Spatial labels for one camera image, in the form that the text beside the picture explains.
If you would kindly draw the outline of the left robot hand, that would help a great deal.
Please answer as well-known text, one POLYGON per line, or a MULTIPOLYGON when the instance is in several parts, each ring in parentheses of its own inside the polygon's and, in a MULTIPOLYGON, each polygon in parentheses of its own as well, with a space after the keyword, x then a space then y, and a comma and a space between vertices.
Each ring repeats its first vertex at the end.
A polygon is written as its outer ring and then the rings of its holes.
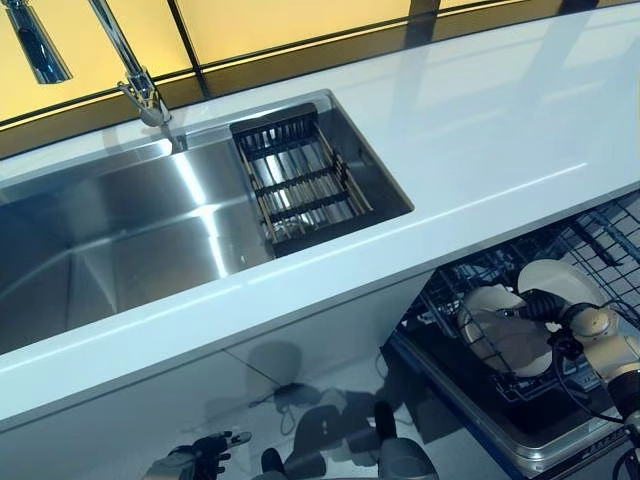
POLYGON ((222 431, 198 439, 193 444, 198 470, 210 477, 223 473, 222 463, 231 458, 229 450, 249 442, 251 438, 252 434, 247 431, 222 431))

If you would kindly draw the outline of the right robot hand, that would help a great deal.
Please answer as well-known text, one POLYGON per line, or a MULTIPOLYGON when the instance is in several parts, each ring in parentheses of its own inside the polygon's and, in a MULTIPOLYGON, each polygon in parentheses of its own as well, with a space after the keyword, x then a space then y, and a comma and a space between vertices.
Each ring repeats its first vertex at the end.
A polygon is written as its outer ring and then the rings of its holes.
POLYGON ((555 324, 547 343, 554 353, 575 359, 584 345, 611 335, 617 328, 617 314, 607 306, 569 300, 539 289, 528 290, 523 302, 515 307, 495 311, 499 317, 524 319, 541 324, 555 324))

